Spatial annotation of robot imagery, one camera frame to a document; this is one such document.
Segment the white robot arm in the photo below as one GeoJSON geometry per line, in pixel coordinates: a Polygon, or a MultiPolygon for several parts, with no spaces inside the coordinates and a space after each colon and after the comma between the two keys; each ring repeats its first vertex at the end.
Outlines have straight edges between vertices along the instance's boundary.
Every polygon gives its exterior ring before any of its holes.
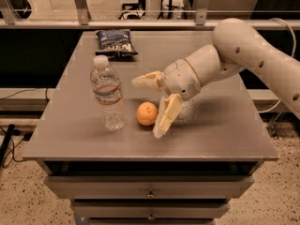
{"type": "Polygon", "coordinates": [[[213,31],[213,43],[184,59],[132,80],[134,86],[167,96],[160,100],[153,129],[164,136],[182,111],[185,101],[200,94],[211,82],[227,79],[241,69],[255,74],[292,112],[300,118],[300,61],[267,42],[248,23],[230,18],[213,31]]]}

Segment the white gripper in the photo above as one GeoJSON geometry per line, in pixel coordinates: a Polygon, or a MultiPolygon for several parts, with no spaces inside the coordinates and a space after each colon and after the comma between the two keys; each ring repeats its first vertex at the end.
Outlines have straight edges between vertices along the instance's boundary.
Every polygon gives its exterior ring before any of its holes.
{"type": "Polygon", "coordinates": [[[163,73],[154,71],[132,80],[132,84],[141,89],[159,90],[161,80],[168,97],[159,102],[158,115],[153,128],[156,138],[164,136],[173,121],[182,111],[183,100],[188,101],[201,91],[201,83],[191,65],[179,59],[165,67],[163,73]]]}

